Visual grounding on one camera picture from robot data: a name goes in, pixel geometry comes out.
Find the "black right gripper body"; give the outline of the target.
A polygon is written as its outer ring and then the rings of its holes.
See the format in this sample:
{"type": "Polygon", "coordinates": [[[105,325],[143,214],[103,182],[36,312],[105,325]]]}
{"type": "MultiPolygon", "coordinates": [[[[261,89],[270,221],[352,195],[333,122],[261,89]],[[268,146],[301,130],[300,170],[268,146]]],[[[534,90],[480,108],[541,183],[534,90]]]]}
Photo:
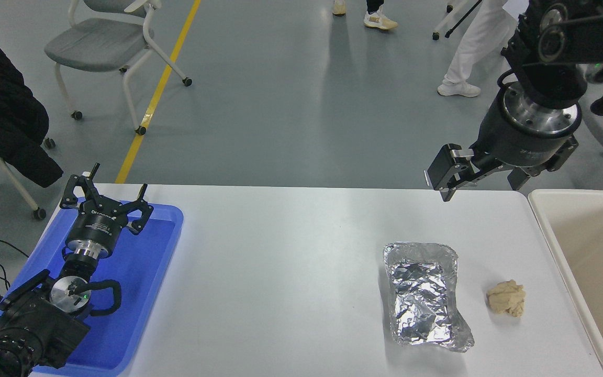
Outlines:
{"type": "Polygon", "coordinates": [[[471,148],[517,167],[550,159],[570,135],[570,109],[550,109],[525,96],[498,96],[471,148]]]}

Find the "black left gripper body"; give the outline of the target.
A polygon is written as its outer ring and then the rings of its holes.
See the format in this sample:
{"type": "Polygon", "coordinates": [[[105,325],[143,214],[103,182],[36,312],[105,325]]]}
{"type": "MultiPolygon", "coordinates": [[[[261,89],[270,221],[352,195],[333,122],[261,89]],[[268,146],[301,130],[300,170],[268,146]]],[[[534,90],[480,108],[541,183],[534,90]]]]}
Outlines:
{"type": "Polygon", "coordinates": [[[127,223],[128,216],[125,213],[114,213],[106,205],[99,208],[92,202],[82,202],[70,229],[70,245],[77,247],[79,243],[90,241],[103,247],[114,247],[127,223]]]}

